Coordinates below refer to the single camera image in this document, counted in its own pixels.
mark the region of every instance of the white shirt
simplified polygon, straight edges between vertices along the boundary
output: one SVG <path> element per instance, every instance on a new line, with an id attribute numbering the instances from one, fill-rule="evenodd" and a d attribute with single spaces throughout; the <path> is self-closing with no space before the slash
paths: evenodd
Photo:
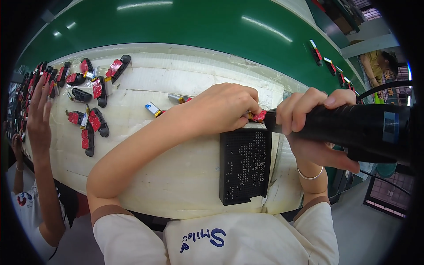
<path id="1" fill-rule="evenodd" d="M 36 182 L 34 182 L 34 185 L 29 191 L 24 191 L 17 195 L 11 192 L 11 198 L 16 214 L 28 239 L 41 259 L 44 262 L 48 261 L 56 248 L 50 246 L 40 233 L 39 225 L 43 222 L 43 219 Z M 60 203 L 60 207 L 62 209 L 62 217 L 65 217 L 65 208 L 62 203 Z M 68 230 L 70 228 L 68 218 L 65 218 L 64 223 L 66 230 Z"/>
<path id="2" fill-rule="evenodd" d="M 225 213 L 171 221 L 164 242 L 124 210 L 92 215 L 105 264 L 338 264 L 329 203 L 318 201 L 291 226 L 281 215 Z"/>

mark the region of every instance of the yellow shirt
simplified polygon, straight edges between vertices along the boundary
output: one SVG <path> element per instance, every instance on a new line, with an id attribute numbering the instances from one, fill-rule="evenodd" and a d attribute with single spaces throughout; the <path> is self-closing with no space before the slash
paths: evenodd
<path id="1" fill-rule="evenodd" d="M 379 54 L 381 54 L 380 50 L 374 50 L 372 52 L 365 53 L 365 56 L 367 56 L 370 61 L 372 73 L 374 74 L 375 79 L 378 84 L 381 84 L 383 79 L 383 70 L 381 70 L 380 65 L 377 63 L 377 57 Z"/>

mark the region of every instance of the black cable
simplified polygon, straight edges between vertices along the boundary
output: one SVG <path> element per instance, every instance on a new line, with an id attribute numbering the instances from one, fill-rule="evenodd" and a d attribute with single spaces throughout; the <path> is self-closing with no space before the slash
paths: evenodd
<path id="1" fill-rule="evenodd" d="M 398 184 L 395 184 L 395 183 L 393 183 L 393 182 L 391 182 L 391 181 L 388 181 L 387 179 L 384 179 L 384 178 L 379 177 L 379 176 L 377 176 L 377 175 L 374 175 L 374 174 L 368 173 L 368 172 L 366 172 L 366 171 L 363 171 L 362 169 L 360 170 L 360 172 L 362 172 L 362 173 L 364 173 L 364 174 L 367 174 L 368 176 L 375 177 L 375 178 L 377 178 L 377 179 L 379 179 L 379 180 L 381 180 L 381 181 L 385 181 L 385 182 L 387 182 L 387 183 L 390 183 L 391 185 L 395 186 L 396 188 L 400 189 L 401 191 L 403 191 L 403 192 L 405 192 L 406 194 L 408 194 L 409 196 L 411 196 L 411 194 L 410 194 L 407 190 L 405 190 L 404 188 L 402 188 L 402 187 L 401 187 L 401 186 L 399 186 Z"/>
<path id="2" fill-rule="evenodd" d="M 359 95 L 356 98 L 356 102 L 361 101 L 361 99 L 365 98 L 366 96 L 369 96 L 371 94 L 374 94 L 375 92 L 379 92 L 381 90 L 385 90 L 387 88 L 392 88 L 392 87 L 397 87 L 397 86 L 412 86 L 412 81 L 409 80 L 404 80 L 404 81 L 394 81 L 394 82 L 388 82 L 388 83 L 384 83 L 380 86 L 377 86 L 373 89 L 370 89 L 368 91 L 365 91 L 364 93 L 362 93 L 361 95 Z"/>

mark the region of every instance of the blue sticker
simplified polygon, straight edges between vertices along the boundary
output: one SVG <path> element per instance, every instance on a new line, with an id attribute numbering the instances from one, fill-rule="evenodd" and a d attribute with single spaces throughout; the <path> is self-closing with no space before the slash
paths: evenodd
<path id="1" fill-rule="evenodd" d="M 383 141 L 397 144 L 399 140 L 399 113 L 384 112 Z"/>

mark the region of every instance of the workbench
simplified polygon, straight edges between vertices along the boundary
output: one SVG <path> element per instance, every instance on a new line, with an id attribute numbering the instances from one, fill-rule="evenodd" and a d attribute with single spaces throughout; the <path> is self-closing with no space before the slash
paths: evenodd
<path id="1" fill-rule="evenodd" d="M 71 61 L 71 73 L 75 73 L 81 59 L 87 57 L 104 75 L 114 59 L 123 54 L 132 57 L 131 65 L 113 85 L 106 108 L 99 108 L 110 135 L 103 138 L 95 132 L 93 157 L 85 155 L 81 129 L 65 114 L 66 109 L 84 112 L 85 105 L 69 100 L 66 93 L 72 88 L 68 85 L 53 101 L 53 176 L 80 193 L 86 193 L 86 179 L 96 162 L 154 119 L 144 108 L 147 102 L 162 110 L 173 106 L 168 93 L 196 96 L 213 84 L 239 83 L 257 89 L 260 106 L 270 109 L 290 93 L 304 92 L 310 86 L 328 94 L 340 88 L 325 65 L 316 65 L 309 39 L 344 70 L 359 93 L 365 91 L 358 73 L 331 39 L 275 2 L 160 2 L 167 3 L 79 2 L 46 25 L 17 63 L 32 70 L 40 61 L 49 61 L 48 65 L 60 69 L 65 61 Z M 92 93 L 88 81 L 78 88 Z M 89 106 L 98 107 L 96 100 Z M 24 148 L 31 159 L 28 138 Z M 223 206 L 218 191 L 219 135 L 212 135 L 192 139 L 157 157 L 137 173 L 120 201 L 126 209 L 173 219 L 297 209 L 302 192 L 286 138 L 273 134 L 266 198 Z"/>

